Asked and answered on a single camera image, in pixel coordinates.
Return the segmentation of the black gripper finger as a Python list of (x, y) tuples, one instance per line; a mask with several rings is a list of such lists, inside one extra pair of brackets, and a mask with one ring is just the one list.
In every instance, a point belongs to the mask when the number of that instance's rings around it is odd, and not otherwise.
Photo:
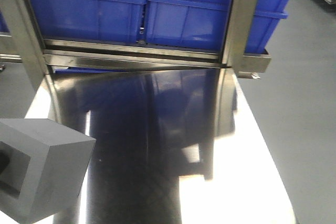
[(3, 150), (0, 151), (0, 174), (8, 167), (10, 164), (10, 156)]

